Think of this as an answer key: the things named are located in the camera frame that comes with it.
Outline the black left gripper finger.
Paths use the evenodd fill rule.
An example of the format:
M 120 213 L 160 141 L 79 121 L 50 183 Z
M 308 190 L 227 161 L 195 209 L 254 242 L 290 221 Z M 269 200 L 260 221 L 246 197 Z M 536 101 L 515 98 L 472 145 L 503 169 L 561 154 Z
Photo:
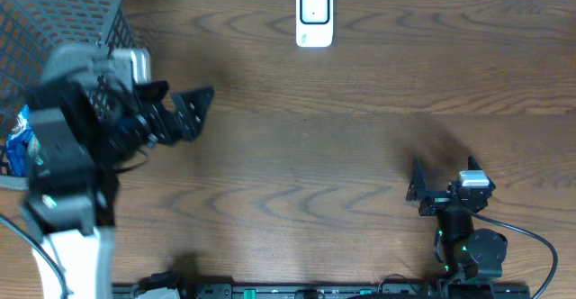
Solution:
M 172 94 L 180 139 L 194 140 L 201 134 L 213 98 L 212 86 Z
M 137 85 L 137 96 L 141 102 L 156 103 L 163 100 L 169 90 L 166 80 Z

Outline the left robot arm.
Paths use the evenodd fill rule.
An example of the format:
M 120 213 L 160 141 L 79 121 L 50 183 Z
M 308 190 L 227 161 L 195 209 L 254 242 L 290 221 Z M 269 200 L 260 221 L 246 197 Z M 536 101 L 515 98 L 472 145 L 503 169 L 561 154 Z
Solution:
M 144 49 L 68 43 L 50 55 L 26 96 L 38 143 L 27 158 L 22 215 L 48 298 L 109 298 L 114 202 L 125 162 L 145 147 L 195 140 L 210 86 L 171 95 Z

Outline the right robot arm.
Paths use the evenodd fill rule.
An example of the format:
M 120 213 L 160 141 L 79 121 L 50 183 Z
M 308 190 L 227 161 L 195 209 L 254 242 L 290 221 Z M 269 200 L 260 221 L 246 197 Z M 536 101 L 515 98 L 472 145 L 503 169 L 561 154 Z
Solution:
M 444 190 L 429 189 L 423 167 L 413 161 L 406 200 L 419 203 L 419 215 L 436 217 L 435 255 L 451 282 L 490 282 L 502 277 L 507 238 L 473 226 L 473 215 L 488 205 L 495 188 L 472 156 L 468 168 Z

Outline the blue snack packet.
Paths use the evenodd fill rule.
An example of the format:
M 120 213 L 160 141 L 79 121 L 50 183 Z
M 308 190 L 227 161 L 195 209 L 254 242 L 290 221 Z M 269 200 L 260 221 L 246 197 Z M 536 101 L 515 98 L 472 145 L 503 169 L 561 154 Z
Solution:
M 25 105 L 16 117 L 16 124 L 7 137 L 6 158 L 13 176 L 26 175 L 26 159 L 29 148 L 37 145 L 35 133 L 30 125 L 30 108 Z

